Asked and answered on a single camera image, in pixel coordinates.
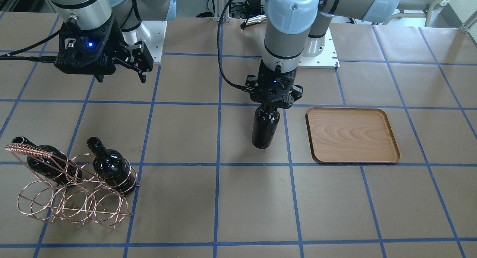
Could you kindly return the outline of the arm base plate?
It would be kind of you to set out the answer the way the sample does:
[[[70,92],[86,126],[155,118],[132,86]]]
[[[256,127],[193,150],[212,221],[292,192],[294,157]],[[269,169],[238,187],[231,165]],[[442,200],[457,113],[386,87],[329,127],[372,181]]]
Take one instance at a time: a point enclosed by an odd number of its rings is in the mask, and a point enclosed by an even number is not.
[[[161,63],[167,24],[167,21],[143,21],[136,30],[138,40],[145,42],[154,64]]]
[[[308,37],[300,55],[300,68],[339,68],[339,59],[330,29],[320,38]]]

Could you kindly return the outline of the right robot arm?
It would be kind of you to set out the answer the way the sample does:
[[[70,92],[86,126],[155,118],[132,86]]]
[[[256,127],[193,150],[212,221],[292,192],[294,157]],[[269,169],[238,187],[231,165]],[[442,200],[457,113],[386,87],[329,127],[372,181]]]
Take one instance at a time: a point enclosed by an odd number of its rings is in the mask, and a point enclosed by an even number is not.
[[[92,75],[98,82],[117,65],[138,74],[153,70],[157,35],[147,23],[166,23],[177,15],[177,0],[46,0],[63,19],[54,66],[66,74]]]

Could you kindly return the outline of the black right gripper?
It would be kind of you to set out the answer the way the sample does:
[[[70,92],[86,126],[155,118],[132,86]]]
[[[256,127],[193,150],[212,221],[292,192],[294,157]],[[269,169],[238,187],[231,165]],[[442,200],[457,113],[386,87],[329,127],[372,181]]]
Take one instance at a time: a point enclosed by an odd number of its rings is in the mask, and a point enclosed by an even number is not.
[[[59,52],[55,67],[63,73],[93,75],[99,83],[104,76],[115,73],[116,65],[138,73],[142,84],[153,70],[153,58],[143,41],[129,45],[115,18],[109,18],[93,30],[81,30],[78,22],[70,18],[59,30]]]

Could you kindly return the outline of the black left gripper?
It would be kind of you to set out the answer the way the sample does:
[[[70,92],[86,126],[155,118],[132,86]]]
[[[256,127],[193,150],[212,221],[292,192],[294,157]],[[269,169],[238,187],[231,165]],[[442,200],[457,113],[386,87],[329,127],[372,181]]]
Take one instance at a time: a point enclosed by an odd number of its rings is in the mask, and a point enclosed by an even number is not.
[[[294,101],[303,96],[303,87],[294,84],[297,68],[282,73],[281,68],[270,69],[261,60],[258,76],[248,75],[245,85],[252,88],[249,93],[254,102],[272,107],[289,109]]]

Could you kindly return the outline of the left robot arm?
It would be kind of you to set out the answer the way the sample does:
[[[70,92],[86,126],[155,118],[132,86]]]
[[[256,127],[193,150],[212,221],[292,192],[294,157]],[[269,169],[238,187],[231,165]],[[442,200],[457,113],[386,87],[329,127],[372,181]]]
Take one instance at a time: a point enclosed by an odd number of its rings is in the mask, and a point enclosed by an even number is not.
[[[252,101],[262,110],[288,109],[303,95],[295,85],[306,41],[320,38],[318,31],[329,24],[320,15],[339,15],[368,22],[384,22],[399,0],[266,0],[268,19],[257,76],[249,75],[246,86]]]

